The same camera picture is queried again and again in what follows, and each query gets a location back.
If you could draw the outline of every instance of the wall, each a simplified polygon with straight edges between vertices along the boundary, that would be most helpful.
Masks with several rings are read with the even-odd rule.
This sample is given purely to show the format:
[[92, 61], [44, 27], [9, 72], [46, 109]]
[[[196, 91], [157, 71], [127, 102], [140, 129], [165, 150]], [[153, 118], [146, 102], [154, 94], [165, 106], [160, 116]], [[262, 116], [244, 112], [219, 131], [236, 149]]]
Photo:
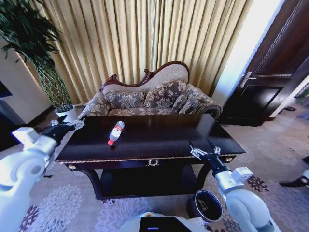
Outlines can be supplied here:
[[[0, 41], [0, 47], [4, 45], [4, 41]], [[19, 58], [16, 52], [10, 51], [6, 60], [5, 54], [0, 51], [0, 80], [12, 93], [12, 96], [1, 100], [5, 101], [22, 119], [22, 123], [26, 124], [51, 104], [25, 63], [15, 62]]]
[[212, 99], [224, 105], [279, 12], [284, 0], [254, 0], [227, 60]]

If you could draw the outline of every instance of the throw pillow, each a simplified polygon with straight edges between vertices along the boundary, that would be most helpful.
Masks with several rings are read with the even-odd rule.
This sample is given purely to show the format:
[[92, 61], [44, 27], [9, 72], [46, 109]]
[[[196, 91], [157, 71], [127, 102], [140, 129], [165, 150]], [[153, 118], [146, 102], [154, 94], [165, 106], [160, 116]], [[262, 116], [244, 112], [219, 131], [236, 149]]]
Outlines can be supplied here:
[[105, 94], [105, 100], [107, 100], [110, 103], [112, 109], [139, 108], [143, 107], [144, 93], [109, 92]]
[[189, 97], [179, 114], [194, 114], [199, 108], [200, 103], [196, 97]]
[[174, 79], [150, 90], [146, 96], [144, 107], [170, 108], [176, 99], [185, 92], [187, 83], [182, 79]]
[[186, 102], [187, 102], [187, 95], [183, 93], [177, 98], [177, 100], [173, 104], [173, 108], [172, 108], [173, 114], [178, 114]]

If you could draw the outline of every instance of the floral upholstery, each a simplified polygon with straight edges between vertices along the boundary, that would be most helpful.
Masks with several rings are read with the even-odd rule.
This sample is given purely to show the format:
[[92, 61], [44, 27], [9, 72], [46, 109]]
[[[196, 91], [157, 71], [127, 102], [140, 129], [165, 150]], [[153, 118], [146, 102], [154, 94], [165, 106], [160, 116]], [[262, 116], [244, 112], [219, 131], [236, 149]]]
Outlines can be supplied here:
[[108, 116], [127, 116], [127, 115], [171, 115], [172, 108], [132, 108], [132, 109], [112, 109]]
[[110, 103], [112, 109], [137, 108], [142, 107], [144, 104], [144, 93], [109, 92], [105, 94], [105, 100]]
[[178, 114], [186, 102], [187, 102], [187, 94], [183, 93], [177, 98], [177, 100], [173, 104], [173, 108], [172, 108], [173, 114]]
[[220, 116], [221, 106], [199, 88], [187, 84], [187, 79], [178, 77], [171, 79], [168, 75], [165, 80], [169, 81], [162, 83], [162, 80], [164, 80], [163, 76], [160, 77], [159, 82], [153, 77], [151, 79], [152, 84], [147, 88], [144, 88], [143, 85], [140, 87], [107, 85], [108, 88], [104, 89], [104, 93], [98, 92], [90, 100], [79, 118], [84, 115], [128, 116], [204, 113], [211, 114], [215, 119]]
[[196, 97], [197, 100], [201, 103], [200, 108], [197, 110], [197, 113], [203, 111], [206, 107], [218, 107], [220, 112], [222, 111], [222, 107], [218, 105], [215, 101], [213, 101], [210, 97], [208, 97], [205, 93], [202, 92], [199, 88], [192, 88], [186, 91], [188, 97]]
[[176, 99], [185, 92], [187, 83], [182, 79], [175, 79], [150, 90], [146, 96], [144, 107], [171, 108]]
[[199, 108], [200, 103], [197, 97], [190, 96], [187, 102], [184, 104], [183, 108], [179, 111], [179, 114], [194, 114]]
[[104, 99], [104, 94], [98, 92], [90, 100], [82, 113], [78, 116], [81, 118], [85, 115], [87, 116], [106, 116], [110, 111], [110, 104]]

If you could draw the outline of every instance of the dark wooden coffee table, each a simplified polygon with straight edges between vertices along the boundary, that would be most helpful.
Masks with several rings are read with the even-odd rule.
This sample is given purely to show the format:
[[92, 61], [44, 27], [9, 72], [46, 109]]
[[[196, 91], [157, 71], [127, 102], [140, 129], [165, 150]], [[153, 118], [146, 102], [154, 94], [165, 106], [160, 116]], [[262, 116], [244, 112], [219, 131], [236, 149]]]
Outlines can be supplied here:
[[[107, 144], [117, 121], [125, 128], [114, 146]], [[208, 114], [88, 117], [56, 161], [85, 173], [98, 200], [134, 196], [190, 194], [203, 188], [210, 168], [196, 178], [188, 140], [200, 149], [221, 147], [229, 163], [245, 151]], [[96, 169], [103, 169], [99, 178]]]

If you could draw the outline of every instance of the lower shelf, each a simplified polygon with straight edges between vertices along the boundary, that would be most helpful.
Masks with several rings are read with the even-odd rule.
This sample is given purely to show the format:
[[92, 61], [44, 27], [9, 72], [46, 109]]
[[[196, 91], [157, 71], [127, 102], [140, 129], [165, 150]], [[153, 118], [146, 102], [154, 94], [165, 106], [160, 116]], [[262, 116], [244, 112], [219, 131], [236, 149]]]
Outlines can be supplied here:
[[103, 170], [103, 198], [193, 194], [197, 178], [191, 165]]

